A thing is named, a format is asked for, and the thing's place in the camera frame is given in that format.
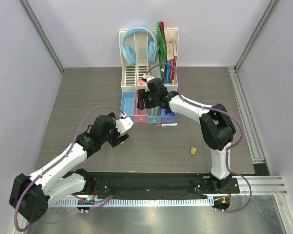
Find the blue correction tape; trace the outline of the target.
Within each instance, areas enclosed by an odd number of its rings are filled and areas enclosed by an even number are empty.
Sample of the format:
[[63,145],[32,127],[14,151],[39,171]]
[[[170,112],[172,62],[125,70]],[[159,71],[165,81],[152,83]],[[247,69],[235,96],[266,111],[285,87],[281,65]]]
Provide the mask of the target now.
[[165,115],[169,115],[171,113],[170,110],[166,110],[166,109],[163,109],[162,112],[165,114]]

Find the pastel four-compartment organizer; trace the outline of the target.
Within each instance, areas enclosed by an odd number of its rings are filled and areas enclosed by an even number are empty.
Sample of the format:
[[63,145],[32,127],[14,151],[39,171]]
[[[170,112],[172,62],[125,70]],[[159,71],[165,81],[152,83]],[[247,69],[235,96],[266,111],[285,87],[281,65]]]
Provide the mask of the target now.
[[150,109],[139,110],[136,107],[137,104],[137,92],[125,91],[122,92],[121,98],[121,110],[129,116],[134,123],[148,123],[148,124],[171,124],[176,123],[176,114],[171,112],[169,115],[165,115],[160,108],[158,116],[149,116]]

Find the brown capped white marker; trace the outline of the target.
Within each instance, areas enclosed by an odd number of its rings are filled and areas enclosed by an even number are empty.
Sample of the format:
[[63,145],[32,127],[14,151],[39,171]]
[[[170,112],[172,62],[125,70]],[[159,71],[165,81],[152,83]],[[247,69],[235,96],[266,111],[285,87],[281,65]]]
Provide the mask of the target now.
[[156,124],[156,127],[172,127],[172,126],[178,126],[177,123],[171,123],[171,124]]

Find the yellow highlighter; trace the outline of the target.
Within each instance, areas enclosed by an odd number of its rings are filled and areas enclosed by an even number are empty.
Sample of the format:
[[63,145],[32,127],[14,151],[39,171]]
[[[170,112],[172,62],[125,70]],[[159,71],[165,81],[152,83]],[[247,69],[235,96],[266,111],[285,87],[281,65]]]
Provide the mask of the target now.
[[160,108],[159,107],[155,107],[155,108],[151,108],[149,110],[149,116],[158,116],[160,112]]

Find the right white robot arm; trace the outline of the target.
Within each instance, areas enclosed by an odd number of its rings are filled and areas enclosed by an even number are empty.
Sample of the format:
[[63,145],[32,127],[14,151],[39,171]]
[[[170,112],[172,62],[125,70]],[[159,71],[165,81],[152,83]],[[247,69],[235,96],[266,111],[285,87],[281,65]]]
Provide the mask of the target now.
[[236,133],[235,126],[223,105],[203,105],[176,91],[169,92],[160,78],[143,76],[145,87],[138,90],[137,108],[160,107],[168,112],[182,114],[200,124],[202,137],[211,149],[211,188],[223,192],[232,178],[230,146]]

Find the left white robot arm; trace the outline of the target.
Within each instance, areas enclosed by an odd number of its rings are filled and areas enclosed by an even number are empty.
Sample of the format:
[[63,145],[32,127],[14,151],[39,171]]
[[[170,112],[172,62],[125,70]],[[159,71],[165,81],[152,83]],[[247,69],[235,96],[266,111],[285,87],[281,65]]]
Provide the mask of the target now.
[[72,143],[56,158],[29,175],[23,173],[14,179],[9,204],[15,209],[17,223],[21,215],[29,223],[38,221],[48,207],[63,197],[94,190],[93,177],[86,170],[78,169],[71,176],[63,176],[73,167],[98,152],[106,142],[112,147],[129,138],[128,130],[134,125],[124,114],[116,118],[113,112],[99,115],[86,131],[74,137]]

